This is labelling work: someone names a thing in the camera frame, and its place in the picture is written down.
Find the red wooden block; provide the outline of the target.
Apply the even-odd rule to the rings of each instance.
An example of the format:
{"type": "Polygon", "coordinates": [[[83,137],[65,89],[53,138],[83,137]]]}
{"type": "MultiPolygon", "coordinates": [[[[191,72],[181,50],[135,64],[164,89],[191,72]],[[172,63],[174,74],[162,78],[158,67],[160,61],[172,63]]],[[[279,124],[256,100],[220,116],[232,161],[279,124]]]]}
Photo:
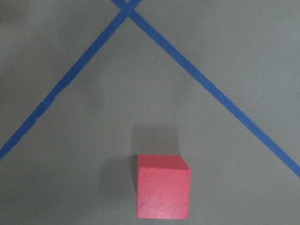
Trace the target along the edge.
{"type": "Polygon", "coordinates": [[[187,219],[191,171],[179,155],[137,156],[136,217],[187,219]]]}

